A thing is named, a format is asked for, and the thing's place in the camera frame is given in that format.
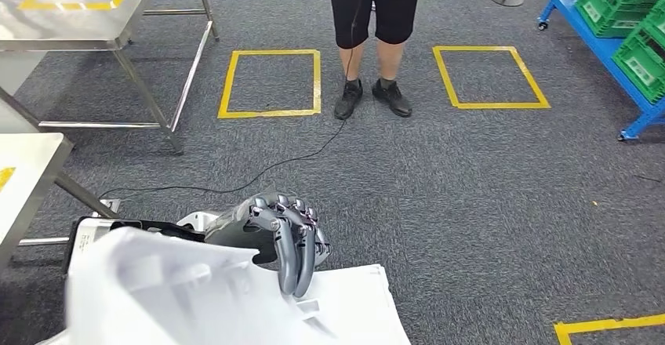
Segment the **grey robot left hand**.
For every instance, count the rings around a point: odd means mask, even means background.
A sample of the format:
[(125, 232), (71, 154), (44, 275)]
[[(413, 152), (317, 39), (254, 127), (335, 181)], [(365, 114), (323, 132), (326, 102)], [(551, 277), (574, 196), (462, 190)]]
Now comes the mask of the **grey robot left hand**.
[(332, 253), (317, 211), (282, 192), (255, 194), (204, 226), (209, 244), (257, 249), (256, 264), (278, 263), (282, 294), (300, 298), (314, 271)]

